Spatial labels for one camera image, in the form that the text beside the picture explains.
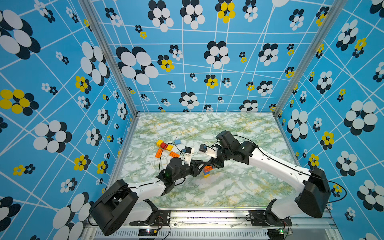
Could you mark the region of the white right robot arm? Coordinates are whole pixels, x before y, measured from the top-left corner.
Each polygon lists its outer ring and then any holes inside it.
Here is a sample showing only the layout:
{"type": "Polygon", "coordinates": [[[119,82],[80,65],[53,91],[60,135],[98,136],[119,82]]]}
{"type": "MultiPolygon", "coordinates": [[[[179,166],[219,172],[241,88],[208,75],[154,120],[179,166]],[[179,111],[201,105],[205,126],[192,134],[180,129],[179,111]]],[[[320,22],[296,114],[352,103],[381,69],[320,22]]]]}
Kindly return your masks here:
{"type": "Polygon", "coordinates": [[[199,152],[210,156],[209,164],[222,168],[225,161],[233,160],[261,170],[284,181],[295,193],[282,199],[273,199],[268,204],[260,221],[268,226],[284,223],[291,226],[290,218],[306,214],[320,219],[331,196],[326,174],[320,169],[306,169],[284,161],[249,139],[240,143],[229,131],[216,136],[217,144],[212,147],[200,144],[199,152]]]}

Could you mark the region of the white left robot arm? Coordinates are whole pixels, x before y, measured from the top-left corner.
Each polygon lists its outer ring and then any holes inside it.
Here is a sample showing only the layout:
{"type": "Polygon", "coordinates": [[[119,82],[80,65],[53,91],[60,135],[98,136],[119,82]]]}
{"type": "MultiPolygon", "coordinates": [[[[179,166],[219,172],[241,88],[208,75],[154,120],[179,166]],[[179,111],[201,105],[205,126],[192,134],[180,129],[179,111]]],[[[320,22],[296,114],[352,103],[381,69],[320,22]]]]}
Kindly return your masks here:
{"type": "Polygon", "coordinates": [[[158,208],[150,199],[169,193],[178,180],[184,181],[187,176],[197,177],[210,163],[201,160],[183,161],[174,157],[153,180],[132,185],[117,180],[93,203],[90,217],[105,236],[113,234],[126,222],[152,224],[158,208]]]}

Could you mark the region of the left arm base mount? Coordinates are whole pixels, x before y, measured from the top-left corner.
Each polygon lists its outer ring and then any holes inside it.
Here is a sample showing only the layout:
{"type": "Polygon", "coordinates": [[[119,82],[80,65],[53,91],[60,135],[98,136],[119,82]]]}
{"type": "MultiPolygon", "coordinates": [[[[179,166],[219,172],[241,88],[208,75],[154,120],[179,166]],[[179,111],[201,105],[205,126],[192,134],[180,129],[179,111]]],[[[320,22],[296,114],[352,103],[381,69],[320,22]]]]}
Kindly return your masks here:
{"type": "Polygon", "coordinates": [[[145,221],[133,221],[129,222],[130,226],[140,226],[140,227],[161,227],[169,226],[171,220],[171,211],[170,210],[157,210],[145,220],[145,221]]]}

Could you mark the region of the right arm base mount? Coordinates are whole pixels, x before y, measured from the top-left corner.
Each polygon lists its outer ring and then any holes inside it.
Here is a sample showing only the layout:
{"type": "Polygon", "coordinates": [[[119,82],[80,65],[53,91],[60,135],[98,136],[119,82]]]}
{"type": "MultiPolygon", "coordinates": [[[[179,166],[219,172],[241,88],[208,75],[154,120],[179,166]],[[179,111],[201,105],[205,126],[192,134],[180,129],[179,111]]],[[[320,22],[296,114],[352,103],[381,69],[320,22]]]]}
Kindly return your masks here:
{"type": "Polygon", "coordinates": [[[265,213],[262,210],[251,210],[246,215],[246,220],[250,221],[252,226],[262,227],[291,227],[292,220],[287,217],[285,219],[279,219],[272,213],[265,213]]]}

